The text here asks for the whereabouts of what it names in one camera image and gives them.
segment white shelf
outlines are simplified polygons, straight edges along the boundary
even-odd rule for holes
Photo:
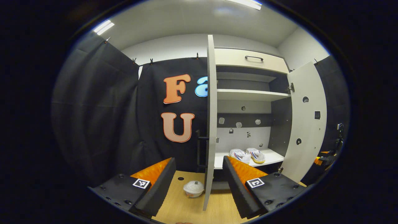
[[[250,159],[249,165],[252,167],[264,166],[268,164],[273,164],[277,162],[282,162],[284,157],[280,154],[272,151],[271,149],[263,149],[261,150],[265,154],[265,162],[264,163],[255,163],[253,159]],[[229,155],[229,153],[216,152],[216,157],[214,160],[214,169],[222,169],[222,162],[224,161],[224,156]]]
[[[272,102],[290,97],[290,94],[243,89],[217,89],[218,100],[250,100]]]

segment metal handle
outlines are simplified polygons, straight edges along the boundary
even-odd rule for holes
[[[248,57],[253,57],[253,56],[245,56],[246,59],[247,59]],[[264,59],[262,59],[262,58],[260,58],[260,57],[255,57],[255,58],[258,58],[258,59],[261,59],[261,61],[264,61]]]

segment door hinge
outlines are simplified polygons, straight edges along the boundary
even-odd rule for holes
[[[290,91],[295,91],[295,86],[293,85],[293,83],[290,84],[290,86],[286,89],[287,92],[290,94]]]

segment sneaker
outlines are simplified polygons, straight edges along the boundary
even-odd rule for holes
[[[229,156],[246,164],[250,163],[250,155],[240,149],[232,149],[229,152]]]
[[[260,152],[260,150],[255,148],[247,148],[246,153],[249,154],[255,163],[263,163],[265,162],[265,154]]]

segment orange letter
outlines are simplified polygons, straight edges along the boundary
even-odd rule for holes
[[[180,115],[184,121],[184,132],[178,136],[174,133],[174,119],[177,117],[175,113],[162,113],[163,118],[163,132],[167,139],[173,142],[186,142],[191,138],[192,133],[192,119],[195,118],[194,114],[183,113]]]
[[[172,104],[181,101],[181,97],[177,95],[177,90],[179,90],[181,94],[185,93],[185,83],[180,82],[177,84],[178,80],[183,80],[189,83],[191,81],[191,77],[188,74],[185,74],[165,78],[163,82],[166,83],[166,98],[163,100],[163,103]]]

